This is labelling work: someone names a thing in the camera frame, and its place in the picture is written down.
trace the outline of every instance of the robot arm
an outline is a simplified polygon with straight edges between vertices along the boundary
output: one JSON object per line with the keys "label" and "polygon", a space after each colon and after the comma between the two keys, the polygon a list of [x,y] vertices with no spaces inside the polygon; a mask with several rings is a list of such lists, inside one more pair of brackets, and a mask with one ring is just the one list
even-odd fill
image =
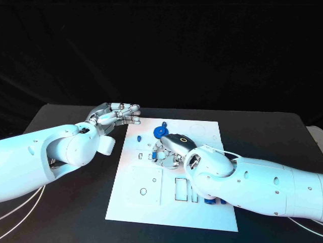
{"label": "robot arm", "polygon": [[154,159],[161,166],[177,169],[184,162],[187,178],[205,199],[220,197],[260,214],[323,222],[323,174],[227,152],[237,156],[230,160],[224,151],[197,147],[180,134],[162,137],[155,151],[167,154]]}
{"label": "robot arm", "polygon": [[110,155],[115,126],[141,124],[139,105],[105,103],[87,121],[0,140],[0,202],[14,199],[84,166],[99,151]]}

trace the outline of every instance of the blue object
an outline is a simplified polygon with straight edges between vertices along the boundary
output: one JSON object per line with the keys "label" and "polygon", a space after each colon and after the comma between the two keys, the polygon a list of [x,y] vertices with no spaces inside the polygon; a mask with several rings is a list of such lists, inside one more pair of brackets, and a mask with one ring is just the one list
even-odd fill
{"label": "blue object", "polygon": [[205,198],[204,198],[204,202],[205,202],[207,204],[217,204],[217,199],[205,199]]}
{"label": "blue object", "polygon": [[164,136],[167,136],[169,134],[169,130],[167,127],[168,127],[168,124],[167,124],[167,122],[164,122],[162,126],[155,129],[154,133],[155,133],[155,137],[158,139],[161,139]]}

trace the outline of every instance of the robotic hand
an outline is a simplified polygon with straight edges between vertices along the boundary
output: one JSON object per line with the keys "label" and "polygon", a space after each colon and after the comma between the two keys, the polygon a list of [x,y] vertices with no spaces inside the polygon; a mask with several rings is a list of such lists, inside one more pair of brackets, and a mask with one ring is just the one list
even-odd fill
{"label": "robotic hand", "polygon": [[[237,156],[230,160],[223,153]],[[323,222],[323,174],[246,158],[190,137],[169,134],[154,147],[154,163],[177,169],[181,162],[200,196],[217,197],[260,214]]]}
{"label": "robotic hand", "polygon": [[141,124],[139,105],[105,103],[86,122],[0,140],[0,202],[14,199],[84,166],[99,151],[110,155],[115,126]]}

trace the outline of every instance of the white paper sheet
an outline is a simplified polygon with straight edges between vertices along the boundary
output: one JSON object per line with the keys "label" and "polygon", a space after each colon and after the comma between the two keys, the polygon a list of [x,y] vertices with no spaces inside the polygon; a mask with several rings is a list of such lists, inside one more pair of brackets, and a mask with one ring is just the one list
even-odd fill
{"label": "white paper sheet", "polygon": [[106,219],[239,232],[233,205],[223,205],[220,199],[216,205],[205,204],[201,196],[193,202],[190,181],[187,201],[175,200],[175,178],[185,178],[184,166],[169,170],[149,160],[158,142],[154,130],[164,122],[169,133],[187,135],[198,146],[205,143],[224,149],[214,121],[142,118],[142,125],[129,125]]}

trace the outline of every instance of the gray table surface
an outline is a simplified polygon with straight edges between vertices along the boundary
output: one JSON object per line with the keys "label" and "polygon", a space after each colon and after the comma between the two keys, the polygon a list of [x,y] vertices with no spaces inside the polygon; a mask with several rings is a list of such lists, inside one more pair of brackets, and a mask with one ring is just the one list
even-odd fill
{"label": "gray table surface", "polygon": [[[25,133],[83,122],[92,109],[90,106],[46,105]],[[323,154],[296,114],[142,108],[142,117],[217,121],[226,150],[323,173]],[[30,218],[0,242],[323,241],[288,218],[240,208],[236,208],[240,232],[106,220],[126,130],[128,126],[120,126],[110,134],[116,139],[112,156],[97,153],[89,165],[47,186]],[[31,194],[0,203],[0,216]],[[0,221],[0,236],[27,215],[34,203],[35,200]]]}

